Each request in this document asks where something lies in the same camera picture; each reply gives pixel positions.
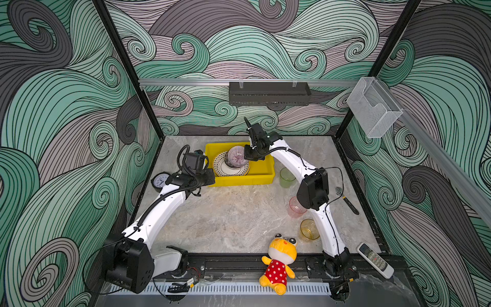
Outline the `yellow rimmed dotted plate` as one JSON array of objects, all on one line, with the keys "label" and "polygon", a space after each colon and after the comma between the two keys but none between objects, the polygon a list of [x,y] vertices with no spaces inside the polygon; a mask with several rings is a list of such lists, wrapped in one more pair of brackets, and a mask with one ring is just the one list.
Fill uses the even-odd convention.
[{"label": "yellow rimmed dotted plate", "polygon": [[248,162],[244,166],[234,168],[227,165],[227,157],[227,152],[221,152],[214,158],[212,169],[218,177],[245,176],[248,174],[250,169]]}]

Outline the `brown striped bowl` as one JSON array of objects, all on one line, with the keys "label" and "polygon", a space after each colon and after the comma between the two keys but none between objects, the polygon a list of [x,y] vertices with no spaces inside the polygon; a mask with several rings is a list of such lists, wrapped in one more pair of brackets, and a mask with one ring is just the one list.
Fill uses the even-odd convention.
[{"label": "brown striped bowl", "polygon": [[227,151],[226,164],[231,168],[241,168],[249,163],[245,159],[245,148],[243,146],[235,146]]}]

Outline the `green transparent cup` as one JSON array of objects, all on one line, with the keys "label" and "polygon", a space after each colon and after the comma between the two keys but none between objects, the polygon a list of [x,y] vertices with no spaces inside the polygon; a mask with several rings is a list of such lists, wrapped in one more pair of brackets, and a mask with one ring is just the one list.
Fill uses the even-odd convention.
[{"label": "green transparent cup", "polygon": [[295,175],[288,169],[282,168],[280,171],[280,186],[288,189],[296,183],[297,179]]}]

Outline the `pink transparent cup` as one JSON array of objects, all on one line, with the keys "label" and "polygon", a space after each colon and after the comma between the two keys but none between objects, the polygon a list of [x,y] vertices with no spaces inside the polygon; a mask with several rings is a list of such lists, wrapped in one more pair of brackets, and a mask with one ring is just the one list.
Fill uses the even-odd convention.
[{"label": "pink transparent cup", "polygon": [[290,199],[288,203],[288,214],[292,218],[300,218],[302,217],[305,213],[307,212],[307,209],[304,208],[300,202],[298,201],[297,197],[294,196]]}]

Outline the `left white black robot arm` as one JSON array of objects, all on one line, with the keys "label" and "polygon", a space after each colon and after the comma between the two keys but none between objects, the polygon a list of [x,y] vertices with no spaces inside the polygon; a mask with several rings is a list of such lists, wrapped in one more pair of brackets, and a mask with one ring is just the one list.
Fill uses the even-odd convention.
[{"label": "left white black robot arm", "polygon": [[199,196],[203,186],[213,185],[215,175],[201,150],[181,148],[176,159],[178,171],[165,181],[159,196],[140,217],[120,234],[105,240],[101,276],[104,281],[139,294],[157,276],[185,275],[188,252],[168,246],[158,255],[152,246],[173,213],[190,197]]}]

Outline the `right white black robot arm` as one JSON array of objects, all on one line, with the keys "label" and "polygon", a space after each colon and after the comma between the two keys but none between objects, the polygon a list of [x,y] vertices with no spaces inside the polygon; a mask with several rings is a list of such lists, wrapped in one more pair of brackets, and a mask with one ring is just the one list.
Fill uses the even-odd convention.
[{"label": "right white black robot arm", "polygon": [[278,133],[266,133],[258,123],[245,119],[250,144],[245,146],[248,161],[264,160],[267,156],[277,159],[299,182],[297,199],[312,213],[322,241],[326,261],[334,267],[346,266],[350,252],[341,239],[329,208],[329,174],[325,168],[317,168],[306,162]]}]

